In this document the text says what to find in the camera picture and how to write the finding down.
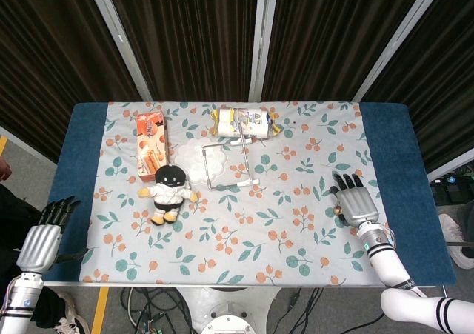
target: sneaker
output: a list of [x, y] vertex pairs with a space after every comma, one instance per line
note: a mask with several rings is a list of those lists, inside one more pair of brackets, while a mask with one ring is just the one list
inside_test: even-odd
[[66, 317], [59, 319], [53, 330], [58, 334], [90, 334], [87, 322], [76, 313], [72, 297], [67, 293], [58, 293], [65, 305]]
[[[445, 241], [464, 241], [461, 228], [446, 213], [439, 215]], [[447, 247], [451, 258], [461, 269], [474, 269], [474, 258], [468, 258], [462, 253], [462, 247]]]

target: dark curtain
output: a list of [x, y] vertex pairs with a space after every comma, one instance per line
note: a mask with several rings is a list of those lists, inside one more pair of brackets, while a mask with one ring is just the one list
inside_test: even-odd
[[113, 0], [157, 101], [247, 101], [256, 0]]
[[141, 100], [93, 0], [0, 0], [0, 125], [57, 161], [74, 104]]
[[277, 0], [262, 101], [350, 101], [415, 0]]
[[474, 148], [474, 0], [435, 0], [363, 101], [408, 105], [427, 172]]

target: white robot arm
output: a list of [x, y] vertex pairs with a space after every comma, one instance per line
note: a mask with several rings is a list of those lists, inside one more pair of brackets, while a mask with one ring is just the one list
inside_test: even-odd
[[0, 310], [0, 334], [25, 333], [43, 288], [41, 275], [55, 262], [74, 260], [85, 254], [84, 249], [77, 254], [57, 256], [63, 230], [78, 204], [72, 196], [48, 204], [39, 224], [31, 227], [16, 262], [23, 272], [8, 285]]
[[339, 188], [330, 191], [338, 199], [335, 213], [343, 216], [367, 251], [370, 263], [386, 289], [381, 295], [384, 313], [394, 321], [411, 321], [451, 334], [474, 333], [474, 304], [453, 298], [427, 298], [405, 270], [387, 236], [377, 223], [378, 211], [357, 175], [335, 175]]

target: orange snack box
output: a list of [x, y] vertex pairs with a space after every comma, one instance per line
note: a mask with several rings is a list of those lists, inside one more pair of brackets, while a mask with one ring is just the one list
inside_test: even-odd
[[138, 177], [155, 181], [155, 173], [167, 164], [166, 127], [163, 113], [143, 113], [136, 116]]

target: stuffed doll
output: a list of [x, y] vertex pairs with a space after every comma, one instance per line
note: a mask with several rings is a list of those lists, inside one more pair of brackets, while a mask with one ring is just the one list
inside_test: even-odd
[[174, 165], [164, 165], [156, 171], [156, 186], [145, 187], [138, 191], [140, 198], [153, 197], [155, 212], [151, 221], [162, 225], [165, 221], [174, 223], [178, 217], [179, 207], [185, 199], [196, 202], [198, 196], [187, 186], [186, 174]]

